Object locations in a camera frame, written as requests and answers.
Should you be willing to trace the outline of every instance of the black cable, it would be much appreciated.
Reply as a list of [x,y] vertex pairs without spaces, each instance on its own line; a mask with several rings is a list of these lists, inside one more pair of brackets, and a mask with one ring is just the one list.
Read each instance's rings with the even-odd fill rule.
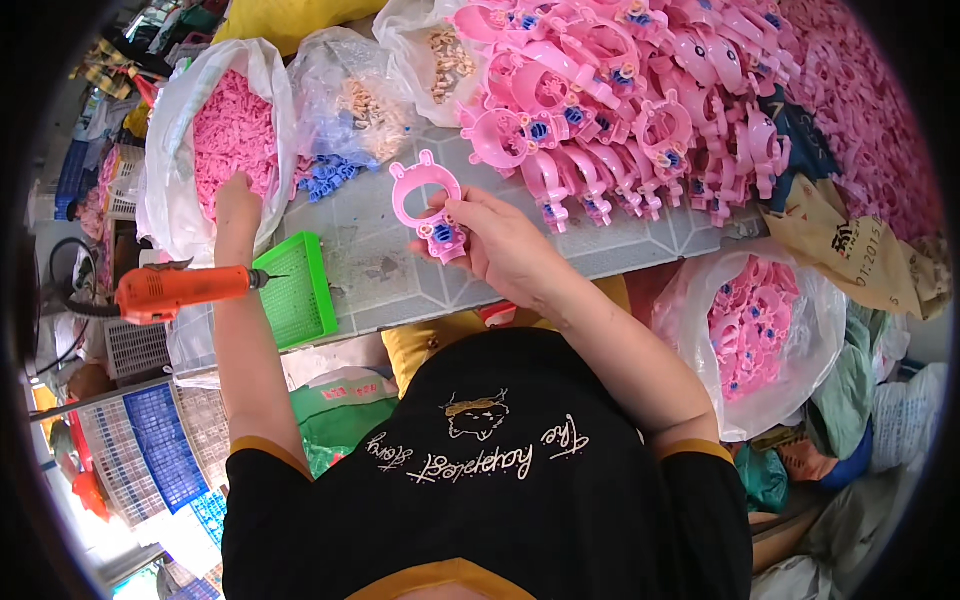
[[[68,238],[64,238],[64,239],[60,240],[60,241],[58,242],[58,244],[57,244],[56,246],[54,246],[54,248],[50,251],[50,260],[49,260],[49,262],[47,263],[47,269],[48,269],[48,272],[49,272],[49,274],[50,274],[50,281],[52,281],[55,286],[57,285],[57,279],[54,277],[54,257],[57,256],[57,252],[59,252],[59,251],[62,250],[64,247],[69,246],[69,245],[71,245],[71,244],[76,244],[77,246],[80,246],[81,248],[83,248],[84,250],[86,250],[87,256],[90,257],[90,265],[93,267],[93,296],[90,298],[90,303],[93,303],[93,302],[97,299],[97,261],[94,260],[94,258],[93,258],[93,251],[90,249],[90,247],[86,244],[86,242],[85,242],[84,240],[82,240],[82,239],[80,239],[80,238],[77,238],[77,237],[68,237]],[[73,288],[73,281],[72,281],[73,276],[72,276],[72,271],[71,271],[71,277],[70,277],[70,278],[71,278],[70,288],[72,289],[72,288]],[[67,308],[70,308],[69,305],[68,305],[68,302],[73,303],[73,302],[71,302],[70,298],[64,298],[64,299],[63,299],[63,305],[66,306]],[[37,374],[37,375],[42,375],[42,374],[50,371],[51,369],[53,369],[55,366],[59,365],[61,362],[63,362],[63,361],[66,359],[66,357],[69,356],[70,353],[73,352],[73,351],[77,348],[77,344],[80,343],[80,341],[81,341],[82,338],[84,337],[84,334],[86,334],[86,328],[87,328],[89,325],[90,325],[90,319],[87,319],[87,320],[84,322],[84,328],[80,330],[80,335],[78,335],[78,336],[74,339],[73,345],[70,347],[70,349],[69,349],[67,352],[65,352],[65,353],[63,354],[63,356],[59,357],[59,358],[58,358],[56,361],[54,361],[53,363],[47,365],[47,366],[44,367],[43,369],[37,370],[36,374]]]

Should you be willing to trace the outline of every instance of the person in background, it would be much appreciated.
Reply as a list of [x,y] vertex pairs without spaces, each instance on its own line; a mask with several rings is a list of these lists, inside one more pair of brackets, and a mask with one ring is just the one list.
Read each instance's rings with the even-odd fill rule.
[[[430,205],[468,228],[452,267],[556,330],[439,349],[313,481],[259,296],[216,304],[227,599],[748,598],[746,494],[696,374],[517,208]],[[217,266],[251,266],[261,206],[243,174],[218,193]]]

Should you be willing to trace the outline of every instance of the blue plastic crate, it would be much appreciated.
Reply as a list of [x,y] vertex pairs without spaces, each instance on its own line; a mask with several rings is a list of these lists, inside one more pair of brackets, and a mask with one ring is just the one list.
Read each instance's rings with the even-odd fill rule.
[[170,596],[170,600],[217,600],[218,592],[206,579],[195,579],[180,591]]
[[80,198],[80,189],[84,183],[84,159],[89,149],[89,142],[73,140],[70,149],[66,151],[63,167],[60,169],[60,182],[57,184],[57,195],[54,198],[54,219],[66,221],[67,205]]
[[177,415],[170,385],[127,394],[123,401],[147,469],[170,512],[209,492]]
[[224,548],[224,517],[227,516],[227,499],[218,490],[205,493],[190,503],[197,520],[206,530],[206,533],[217,544]]

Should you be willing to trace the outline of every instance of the table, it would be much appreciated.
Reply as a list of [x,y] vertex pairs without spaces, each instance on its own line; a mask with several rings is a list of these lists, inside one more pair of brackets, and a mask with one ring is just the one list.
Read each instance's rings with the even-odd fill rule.
[[[614,206],[612,225],[598,228],[575,200],[568,199],[564,202],[570,211],[567,232],[551,235],[519,173],[504,180],[486,164],[469,164],[473,149],[460,137],[460,130],[424,127],[412,147],[396,160],[410,166],[424,149],[432,151],[437,162],[462,185],[483,187],[520,208],[560,254],[590,279],[714,252],[734,239],[757,237],[766,231],[755,207],[736,211],[733,224],[720,229],[710,224],[705,212],[691,210],[686,203],[661,210],[655,223],[629,218]],[[483,281],[454,267],[428,263],[406,250],[416,233],[394,215],[394,179],[387,166],[376,173],[365,171],[315,204],[300,192],[276,231],[277,242],[303,230],[315,231],[323,241],[339,330],[314,345],[499,300]],[[423,211],[427,196],[436,189],[424,186],[412,193],[406,201],[407,212],[417,215]]]

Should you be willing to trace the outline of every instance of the pile of pink toy parts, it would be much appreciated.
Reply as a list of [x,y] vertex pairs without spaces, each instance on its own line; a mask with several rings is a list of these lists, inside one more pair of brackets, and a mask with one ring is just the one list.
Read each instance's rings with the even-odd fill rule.
[[612,198],[658,220],[663,203],[722,227],[755,185],[771,198],[790,140],[757,97],[800,74],[792,28],[754,0],[471,0],[450,18],[485,65],[458,106],[470,162],[517,168],[555,232],[576,198],[597,226]]
[[813,114],[827,137],[851,216],[883,219],[906,242],[935,234],[943,217],[923,138],[869,35],[842,2],[790,0],[782,8],[802,66],[787,99]]
[[726,401],[777,379],[780,350],[790,333],[793,302],[799,295],[790,267],[756,256],[750,257],[736,279],[720,287],[707,313],[707,325]]

